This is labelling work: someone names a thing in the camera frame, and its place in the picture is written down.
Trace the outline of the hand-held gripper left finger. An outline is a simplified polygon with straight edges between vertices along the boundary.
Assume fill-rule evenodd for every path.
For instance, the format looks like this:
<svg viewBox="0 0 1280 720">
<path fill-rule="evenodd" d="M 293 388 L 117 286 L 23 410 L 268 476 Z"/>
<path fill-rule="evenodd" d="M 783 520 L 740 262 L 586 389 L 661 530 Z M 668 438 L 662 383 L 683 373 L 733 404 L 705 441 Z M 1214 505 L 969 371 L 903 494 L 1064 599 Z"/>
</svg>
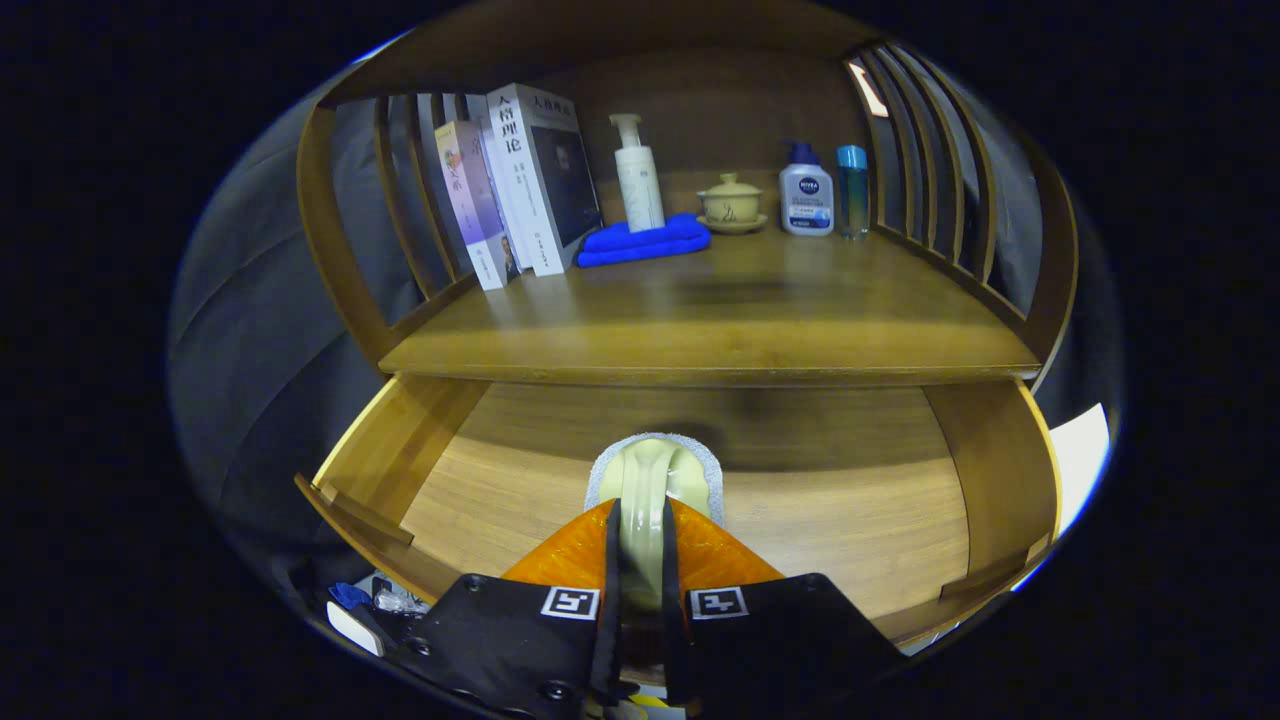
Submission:
<svg viewBox="0 0 1280 720">
<path fill-rule="evenodd" d="M 617 701 L 620 515 L 608 500 L 504 575 L 460 577 L 387 661 L 480 717 L 599 717 Z"/>
</svg>

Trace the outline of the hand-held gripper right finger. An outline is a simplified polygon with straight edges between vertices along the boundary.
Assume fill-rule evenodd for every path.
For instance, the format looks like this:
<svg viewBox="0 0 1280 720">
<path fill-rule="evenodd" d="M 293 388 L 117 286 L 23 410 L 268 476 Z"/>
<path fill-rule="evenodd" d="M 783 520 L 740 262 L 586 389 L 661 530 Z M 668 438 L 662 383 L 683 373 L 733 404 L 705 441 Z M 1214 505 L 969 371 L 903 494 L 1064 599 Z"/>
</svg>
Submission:
<svg viewBox="0 0 1280 720">
<path fill-rule="evenodd" d="M 827 575 L 785 575 L 675 498 L 662 620 L 668 701 L 692 716 L 820 716 L 906 662 Z"/>
</svg>

